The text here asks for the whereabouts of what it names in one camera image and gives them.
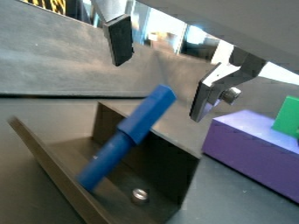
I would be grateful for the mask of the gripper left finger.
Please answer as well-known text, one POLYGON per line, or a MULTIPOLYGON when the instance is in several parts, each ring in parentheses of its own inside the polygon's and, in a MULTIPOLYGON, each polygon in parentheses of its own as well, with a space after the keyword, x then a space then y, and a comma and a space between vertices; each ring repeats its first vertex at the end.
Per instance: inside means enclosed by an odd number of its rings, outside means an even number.
POLYGON ((103 21, 112 63, 121 66, 133 55, 131 16, 125 14, 127 0, 92 0, 103 21))

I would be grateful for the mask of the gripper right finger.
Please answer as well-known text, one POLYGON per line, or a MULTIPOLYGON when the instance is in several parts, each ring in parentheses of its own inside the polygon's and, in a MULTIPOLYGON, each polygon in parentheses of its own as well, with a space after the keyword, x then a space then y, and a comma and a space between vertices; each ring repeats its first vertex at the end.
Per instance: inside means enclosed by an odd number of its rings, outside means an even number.
POLYGON ((255 79, 267 61, 245 52, 236 46, 228 58, 228 64, 237 68, 235 72, 224 72, 219 63, 203 76, 191 104, 189 117, 197 123, 211 109, 224 101, 231 105, 239 98, 236 85, 255 79))

